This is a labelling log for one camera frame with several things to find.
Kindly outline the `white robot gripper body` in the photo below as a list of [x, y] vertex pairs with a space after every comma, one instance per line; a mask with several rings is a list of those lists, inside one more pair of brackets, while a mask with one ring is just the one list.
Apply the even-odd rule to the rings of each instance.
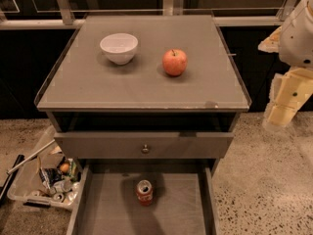
[[293, 67], [313, 68], [313, 0], [301, 0], [284, 21], [279, 57]]

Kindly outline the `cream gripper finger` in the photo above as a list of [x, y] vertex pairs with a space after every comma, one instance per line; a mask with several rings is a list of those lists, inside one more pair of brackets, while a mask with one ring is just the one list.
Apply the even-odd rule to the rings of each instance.
[[285, 74], [276, 73], [271, 82], [263, 127], [268, 130], [286, 127], [312, 95], [312, 69], [291, 67]]
[[267, 53], [278, 53], [279, 42], [282, 28], [276, 28], [267, 38], [262, 40], [258, 45], [258, 50]]

